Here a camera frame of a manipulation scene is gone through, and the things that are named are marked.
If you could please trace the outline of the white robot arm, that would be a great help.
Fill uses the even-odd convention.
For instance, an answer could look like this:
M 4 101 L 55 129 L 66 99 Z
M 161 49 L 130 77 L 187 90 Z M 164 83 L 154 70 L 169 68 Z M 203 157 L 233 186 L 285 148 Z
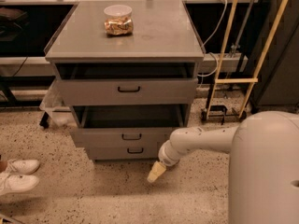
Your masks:
M 299 224 L 299 117 L 264 111 L 231 128 L 179 128 L 159 150 L 154 182 L 195 150 L 230 154 L 229 224 Z

